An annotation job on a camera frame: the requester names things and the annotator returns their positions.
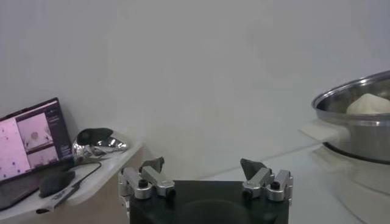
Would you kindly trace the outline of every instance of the pink screen area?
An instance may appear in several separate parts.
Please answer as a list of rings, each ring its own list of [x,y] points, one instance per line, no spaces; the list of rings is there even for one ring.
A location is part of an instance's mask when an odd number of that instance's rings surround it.
[[[0,150],[0,180],[30,170],[30,164],[15,118],[0,122]]]
[[[50,147],[53,139],[48,129],[48,122],[44,113],[16,122],[17,117],[37,111],[57,101],[50,102],[33,110],[19,114],[0,122],[0,181],[29,172],[35,167],[44,166],[58,160],[55,147]],[[26,141],[31,133],[37,132],[37,138],[30,141],[26,147],[22,138]],[[38,152],[27,155],[26,151],[36,147],[48,147]]]

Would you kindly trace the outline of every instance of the white wall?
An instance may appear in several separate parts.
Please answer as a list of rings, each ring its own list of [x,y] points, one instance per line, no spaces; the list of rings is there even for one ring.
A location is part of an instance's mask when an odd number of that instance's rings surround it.
[[[309,145],[312,98],[390,68],[386,0],[0,2],[0,114],[143,138],[173,178]]]

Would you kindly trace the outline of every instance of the cable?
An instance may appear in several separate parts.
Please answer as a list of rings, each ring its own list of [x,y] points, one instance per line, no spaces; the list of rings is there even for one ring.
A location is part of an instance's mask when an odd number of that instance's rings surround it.
[[[100,162],[91,162],[91,163],[84,163],[84,164],[81,164],[81,165],[89,165],[89,164],[98,164],[97,168],[95,168],[94,170],[92,170],[89,174],[85,175],[83,178],[81,178],[78,182],[76,182],[74,185],[72,185],[72,187],[79,187],[81,182],[83,182],[83,180],[85,180],[87,177],[89,177],[92,173],[95,173],[95,171],[97,171],[98,169],[100,169],[102,167],[102,163]]]

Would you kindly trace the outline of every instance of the pot handle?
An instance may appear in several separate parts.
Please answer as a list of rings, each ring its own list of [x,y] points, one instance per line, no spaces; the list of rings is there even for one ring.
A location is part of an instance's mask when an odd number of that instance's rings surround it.
[[[340,142],[350,138],[347,128],[316,119],[300,129],[310,138],[323,142]]]

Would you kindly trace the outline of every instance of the black computer mouse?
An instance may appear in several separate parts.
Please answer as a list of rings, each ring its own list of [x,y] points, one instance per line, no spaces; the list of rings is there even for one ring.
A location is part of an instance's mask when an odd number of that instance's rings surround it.
[[[45,198],[66,188],[75,176],[74,171],[68,171],[46,177],[41,181],[39,197]]]

